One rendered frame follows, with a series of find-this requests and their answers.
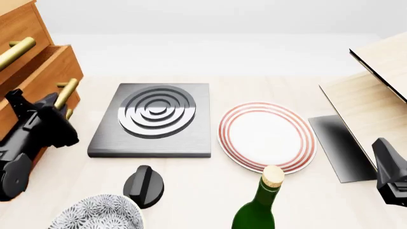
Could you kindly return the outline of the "green wine bottle with cork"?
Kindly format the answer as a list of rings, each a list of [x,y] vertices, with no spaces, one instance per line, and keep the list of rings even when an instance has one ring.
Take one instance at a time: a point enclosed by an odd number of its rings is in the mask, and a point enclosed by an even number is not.
[[[272,205],[283,181],[280,167],[265,167],[254,199],[237,211],[231,229],[275,229]]]

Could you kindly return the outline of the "round black stove knob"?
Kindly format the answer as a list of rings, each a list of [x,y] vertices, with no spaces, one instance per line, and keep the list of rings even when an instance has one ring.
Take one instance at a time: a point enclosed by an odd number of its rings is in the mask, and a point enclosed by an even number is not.
[[[140,165],[125,182],[123,195],[141,209],[157,204],[164,192],[164,182],[159,173],[148,165]]]

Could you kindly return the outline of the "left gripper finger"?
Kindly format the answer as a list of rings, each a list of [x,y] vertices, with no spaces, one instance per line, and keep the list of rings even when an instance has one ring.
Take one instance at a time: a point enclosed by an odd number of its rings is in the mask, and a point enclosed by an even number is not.
[[[5,95],[5,99],[15,114],[26,114],[32,110],[32,104],[23,97],[23,91],[19,88],[9,91]]]
[[[54,103],[58,98],[58,93],[50,93],[42,98],[40,101],[34,103],[37,112],[59,112]]]

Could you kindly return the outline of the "patterned grey white bowl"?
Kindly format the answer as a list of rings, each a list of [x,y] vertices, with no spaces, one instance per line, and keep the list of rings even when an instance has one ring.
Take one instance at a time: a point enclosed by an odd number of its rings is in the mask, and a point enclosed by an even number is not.
[[[140,207],[121,195],[100,194],[76,202],[48,229],[146,229]]]

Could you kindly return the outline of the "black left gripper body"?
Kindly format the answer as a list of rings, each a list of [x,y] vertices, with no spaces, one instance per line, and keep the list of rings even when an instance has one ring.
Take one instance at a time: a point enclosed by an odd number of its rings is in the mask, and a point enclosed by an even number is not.
[[[24,148],[54,146],[61,148],[79,142],[76,129],[54,105],[28,110],[18,120],[24,134]]]

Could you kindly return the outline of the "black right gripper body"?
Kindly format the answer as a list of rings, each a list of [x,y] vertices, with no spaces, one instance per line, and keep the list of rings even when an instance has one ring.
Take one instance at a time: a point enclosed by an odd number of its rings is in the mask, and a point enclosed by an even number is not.
[[[407,207],[407,176],[393,183],[378,178],[376,187],[386,204]]]

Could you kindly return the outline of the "wooden cabinet with drawers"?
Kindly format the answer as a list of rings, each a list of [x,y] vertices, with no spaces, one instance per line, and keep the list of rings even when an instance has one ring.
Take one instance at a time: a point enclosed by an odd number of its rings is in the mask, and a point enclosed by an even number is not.
[[[74,109],[83,72],[71,45],[55,45],[36,0],[0,0],[0,140],[17,122],[4,98],[21,89],[29,102],[54,92],[71,92],[67,107]]]

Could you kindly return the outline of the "pale wooden shelf unit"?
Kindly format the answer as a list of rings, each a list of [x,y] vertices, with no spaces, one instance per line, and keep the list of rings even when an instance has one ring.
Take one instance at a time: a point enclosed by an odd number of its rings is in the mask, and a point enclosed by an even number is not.
[[[365,71],[319,87],[372,165],[380,137],[407,160],[407,32],[351,48]]]

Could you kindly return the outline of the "white plate with red rings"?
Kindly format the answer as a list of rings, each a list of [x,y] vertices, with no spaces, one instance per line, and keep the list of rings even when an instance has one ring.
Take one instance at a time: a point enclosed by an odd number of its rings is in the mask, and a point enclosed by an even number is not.
[[[316,136],[298,113],[270,102],[245,102],[225,112],[217,139],[234,162],[262,173],[276,165],[291,174],[304,169],[317,152]]]

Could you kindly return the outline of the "flat black stove plate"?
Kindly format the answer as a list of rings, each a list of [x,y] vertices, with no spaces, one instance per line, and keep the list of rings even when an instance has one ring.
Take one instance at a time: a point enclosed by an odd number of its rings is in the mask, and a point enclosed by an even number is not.
[[[207,83],[121,83],[87,149],[91,158],[210,158]]]

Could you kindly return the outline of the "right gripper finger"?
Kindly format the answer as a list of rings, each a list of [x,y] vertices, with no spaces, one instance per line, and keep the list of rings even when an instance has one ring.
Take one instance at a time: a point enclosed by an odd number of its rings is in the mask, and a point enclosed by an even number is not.
[[[407,183],[407,160],[383,137],[372,144],[378,185]]]

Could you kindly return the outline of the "wooden drawer pulled slightly out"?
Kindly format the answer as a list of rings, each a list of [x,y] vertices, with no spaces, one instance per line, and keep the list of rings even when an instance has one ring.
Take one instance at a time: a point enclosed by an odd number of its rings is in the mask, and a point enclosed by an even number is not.
[[[0,110],[8,107],[4,98],[8,91],[19,88],[28,101],[35,102],[57,92],[57,83],[66,83],[72,78],[81,80],[82,77],[72,46],[50,45],[0,85]]]

